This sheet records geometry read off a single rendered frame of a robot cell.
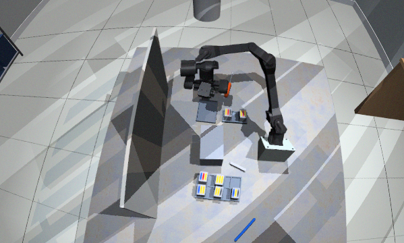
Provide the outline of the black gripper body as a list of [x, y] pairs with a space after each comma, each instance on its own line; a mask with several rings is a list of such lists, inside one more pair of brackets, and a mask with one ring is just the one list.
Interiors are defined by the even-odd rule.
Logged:
[[191, 90], [193, 89], [199, 89], [199, 82], [213, 82], [214, 86], [214, 90], [219, 90], [219, 93], [221, 94], [227, 94], [227, 90], [228, 90], [228, 80], [214, 80], [214, 76], [211, 78], [203, 78], [200, 77], [200, 79], [198, 80], [194, 80], [195, 76], [186, 76], [185, 78], [185, 82], [183, 87], [185, 89]]

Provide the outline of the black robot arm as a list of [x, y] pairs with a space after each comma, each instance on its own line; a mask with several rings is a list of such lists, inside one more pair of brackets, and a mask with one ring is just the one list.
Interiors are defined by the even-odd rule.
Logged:
[[[199, 50], [199, 55], [195, 60], [181, 60], [180, 74], [181, 77], [195, 76], [200, 73], [200, 77], [211, 78], [214, 76], [213, 70], [219, 68], [217, 61], [203, 61], [219, 55], [239, 52], [251, 52], [256, 59], [259, 59], [260, 66], [266, 78], [266, 88], [268, 94], [269, 110], [265, 111], [266, 120], [270, 124], [270, 132], [268, 135], [268, 142], [270, 145], [283, 146], [283, 137], [286, 134], [287, 127], [284, 126], [283, 116], [279, 108], [278, 93], [275, 80], [276, 59], [270, 53], [257, 46], [255, 43], [242, 43], [225, 46], [207, 46], [204, 45]], [[198, 96], [204, 98], [214, 97], [215, 91], [213, 82], [199, 82]]]

